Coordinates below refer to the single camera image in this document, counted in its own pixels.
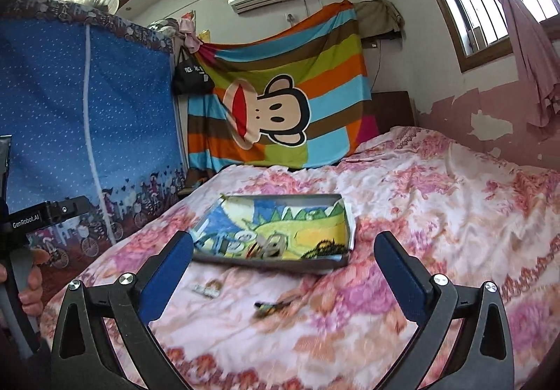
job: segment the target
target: colorful striped sheet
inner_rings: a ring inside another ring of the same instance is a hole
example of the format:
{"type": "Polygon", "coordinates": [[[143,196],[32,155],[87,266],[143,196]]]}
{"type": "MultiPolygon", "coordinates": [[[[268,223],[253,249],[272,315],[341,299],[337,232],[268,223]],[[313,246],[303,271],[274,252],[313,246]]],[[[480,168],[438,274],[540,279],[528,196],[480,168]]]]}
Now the colorful striped sheet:
{"type": "Polygon", "coordinates": [[[379,134],[347,0],[262,41],[204,44],[197,58],[216,88],[188,100],[190,167],[319,167],[379,134]]]}

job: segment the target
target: headboard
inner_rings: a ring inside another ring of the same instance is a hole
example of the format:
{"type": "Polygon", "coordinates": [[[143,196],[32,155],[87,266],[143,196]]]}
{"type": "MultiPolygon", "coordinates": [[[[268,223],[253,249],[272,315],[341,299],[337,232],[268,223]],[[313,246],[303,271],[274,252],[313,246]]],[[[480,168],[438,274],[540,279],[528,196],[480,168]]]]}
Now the headboard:
{"type": "Polygon", "coordinates": [[[372,93],[371,100],[377,128],[381,134],[394,126],[414,126],[414,114],[407,91],[372,93]]]}

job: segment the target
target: human hand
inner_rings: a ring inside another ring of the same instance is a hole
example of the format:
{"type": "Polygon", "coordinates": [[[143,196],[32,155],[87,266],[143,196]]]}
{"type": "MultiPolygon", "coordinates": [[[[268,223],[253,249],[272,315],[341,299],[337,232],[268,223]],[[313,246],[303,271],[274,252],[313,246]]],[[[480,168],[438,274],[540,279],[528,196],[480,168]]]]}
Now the human hand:
{"type": "MultiPolygon", "coordinates": [[[[32,249],[33,262],[35,264],[45,263],[49,260],[49,253],[43,249],[32,249]]],[[[4,266],[0,265],[0,284],[6,281],[7,272],[4,266]]],[[[40,316],[43,312],[43,276],[37,265],[33,265],[29,277],[27,277],[27,289],[20,293],[20,301],[23,312],[31,316],[40,316]]]]}

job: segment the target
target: pink cloth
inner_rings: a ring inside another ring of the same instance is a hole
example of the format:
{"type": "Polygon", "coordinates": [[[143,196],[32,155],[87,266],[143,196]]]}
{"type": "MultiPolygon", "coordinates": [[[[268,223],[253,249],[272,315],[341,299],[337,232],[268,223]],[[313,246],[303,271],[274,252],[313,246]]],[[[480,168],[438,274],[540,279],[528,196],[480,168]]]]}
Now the pink cloth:
{"type": "Polygon", "coordinates": [[[182,19],[178,23],[179,32],[185,37],[183,45],[190,53],[195,53],[201,48],[202,41],[197,38],[194,23],[190,19],[182,19]]]}
{"type": "Polygon", "coordinates": [[[560,60],[521,0],[498,0],[506,16],[519,81],[527,85],[527,122],[544,128],[560,112],[560,60]]]}
{"type": "MultiPolygon", "coordinates": [[[[79,279],[89,287],[136,273],[221,195],[328,193],[340,193],[356,219],[347,267],[318,277],[189,265],[150,329],[195,390],[374,388],[416,329],[371,256],[383,230],[432,274],[474,287],[495,281],[510,321],[515,388],[522,386],[560,331],[560,173],[475,153],[436,131],[395,127],[336,167],[229,166],[109,248],[79,279]],[[218,298],[192,290],[212,280],[222,284],[218,298]],[[255,302],[288,299],[280,312],[254,317],[255,302]]],[[[41,317],[49,343],[63,295],[41,317]]],[[[140,383],[117,326],[106,322],[126,376],[140,383]]],[[[452,324],[421,386],[439,377],[459,326],[452,324]]]]}

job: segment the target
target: pink curtain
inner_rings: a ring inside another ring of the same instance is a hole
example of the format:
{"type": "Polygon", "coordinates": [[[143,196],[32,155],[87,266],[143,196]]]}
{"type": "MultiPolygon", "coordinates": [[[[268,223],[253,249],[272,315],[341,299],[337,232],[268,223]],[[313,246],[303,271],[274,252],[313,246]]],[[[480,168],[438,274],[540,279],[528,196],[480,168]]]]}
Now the pink curtain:
{"type": "Polygon", "coordinates": [[[527,122],[544,128],[560,112],[560,61],[521,0],[498,0],[506,16],[519,81],[526,85],[527,122]]]}

